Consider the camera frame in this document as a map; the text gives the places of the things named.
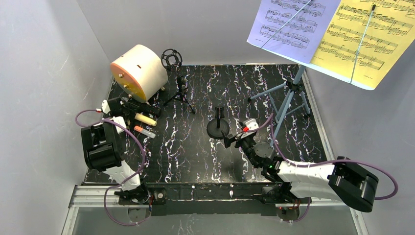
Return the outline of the black round microphone stand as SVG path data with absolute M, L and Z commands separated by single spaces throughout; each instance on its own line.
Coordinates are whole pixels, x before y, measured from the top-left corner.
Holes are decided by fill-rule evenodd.
M 215 107 L 215 116 L 207 124 L 207 134 L 210 138 L 221 140 L 223 136 L 227 136 L 230 132 L 229 123 L 224 120 L 224 107 Z

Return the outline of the beige microphone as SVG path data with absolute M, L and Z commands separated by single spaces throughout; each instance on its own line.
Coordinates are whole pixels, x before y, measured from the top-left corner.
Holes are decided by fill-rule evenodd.
M 145 115 L 139 114 L 139 113 L 135 114 L 134 119 L 137 120 L 137 121 L 143 122 L 147 125 L 150 125 L 150 126 L 156 126 L 157 125 L 157 121 L 155 121 L 154 119 L 152 119 L 150 117 L 147 117 Z

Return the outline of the silver microphone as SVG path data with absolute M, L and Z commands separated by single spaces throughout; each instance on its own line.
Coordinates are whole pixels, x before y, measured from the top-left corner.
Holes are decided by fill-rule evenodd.
M 147 114 L 154 115 L 156 117 L 161 116 L 161 109 L 158 107 L 153 107 L 148 104 L 134 104 L 134 103 L 129 103 L 128 105 L 136 113 L 147 113 Z

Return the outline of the blue music stand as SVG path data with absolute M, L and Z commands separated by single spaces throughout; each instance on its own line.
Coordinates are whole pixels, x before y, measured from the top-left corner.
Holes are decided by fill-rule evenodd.
M 271 92 L 275 92 L 275 91 L 280 90 L 282 88 L 288 88 L 287 94 L 285 95 L 285 98 L 284 98 L 282 104 L 280 105 L 279 109 L 276 108 L 275 103 L 272 101 L 273 109 L 276 112 L 275 121 L 277 123 L 276 127 L 271 128 L 271 130 L 274 132 L 272 134 L 273 142 L 275 142 L 276 137 L 277 137 L 277 135 L 280 131 L 280 128 L 282 126 L 282 122 L 283 122 L 284 118 L 287 115 L 303 108 L 305 110 L 305 114 L 304 114 L 305 117 L 309 118 L 311 116 L 311 109 L 310 109 L 310 107 L 308 105 L 308 102 L 307 102 L 307 98 L 306 98 L 306 94 L 305 94 L 305 87 L 304 87 L 304 84 L 301 83 L 302 76 L 305 72 L 305 69 L 306 69 L 306 66 L 300 65 L 299 70 L 296 73 L 296 76 L 295 76 L 294 80 L 288 80 L 287 79 L 285 81 L 285 83 L 283 83 L 283 84 L 277 85 L 273 88 L 270 88 L 270 89 L 265 90 L 265 91 L 263 91 L 259 94 L 256 94 L 254 96 L 251 96 L 251 97 L 247 98 L 247 101 L 249 103 L 252 100 L 257 99 L 257 98 L 259 98 L 261 96 L 264 96 L 264 95 L 268 95 L 269 98 L 272 99 L 272 97 L 270 95 Z M 291 111 L 288 111 L 288 109 L 290 107 L 290 104 L 291 104 L 291 101 L 293 100 L 295 94 L 298 94 L 301 97 L 302 103 L 301 103 L 301 105 L 297 106 L 296 108 L 292 109 Z

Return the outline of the black tripod microphone stand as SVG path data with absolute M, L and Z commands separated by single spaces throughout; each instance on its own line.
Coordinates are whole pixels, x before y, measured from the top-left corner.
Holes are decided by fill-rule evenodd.
M 177 84 L 177 92 L 169 98 L 163 105 L 166 106 L 169 102 L 176 100 L 181 103 L 187 104 L 191 112 L 196 114 L 195 109 L 191 106 L 186 98 L 186 92 L 188 87 L 184 84 L 184 77 L 180 75 L 180 67 L 182 66 L 183 58 L 181 54 L 172 48 L 166 49 L 161 55 L 162 66 L 167 70 L 174 73 L 174 78 Z

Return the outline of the lavender sheet music page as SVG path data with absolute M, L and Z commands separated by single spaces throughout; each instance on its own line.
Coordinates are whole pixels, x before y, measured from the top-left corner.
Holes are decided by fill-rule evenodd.
M 339 4 L 338 0 L 263 0 L 247 42 L 309 64 Z

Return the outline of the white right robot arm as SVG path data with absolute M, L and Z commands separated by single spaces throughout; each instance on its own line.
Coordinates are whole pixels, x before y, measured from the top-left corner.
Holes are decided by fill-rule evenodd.
M 253 134 L 224 135 L 225 147 L 241 148 L 261 175 L 276 183 L 276 195 L 284 199 L 323 198 L 371 212 L 379 179 L 345 157 L 336 163 L 286 162 L 265 142 L 255 142 Z

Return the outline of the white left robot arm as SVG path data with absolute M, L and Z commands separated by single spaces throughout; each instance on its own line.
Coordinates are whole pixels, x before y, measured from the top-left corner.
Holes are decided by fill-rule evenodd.
M 88 109 L 75 116 L 75 123 L 81 127 L 81 139 L 85 163 L 88 169 L 105 173 L 116 181 L 120 191 L 115 195 L 121 199 L 144 204 L 151 198 L 145 182 L 138 171 L 133 171 L 122 157 L 120 134 L 128 134 L 136 143 L 138 139 L 127 129 L 124 116 L 128 110 L 135 110 L 124 97 L 103 100 L 101 108 Z M 101 121 L 83 125 L 78 121 L 81 114 L 86 112 L 104 113 L 109 115 Z

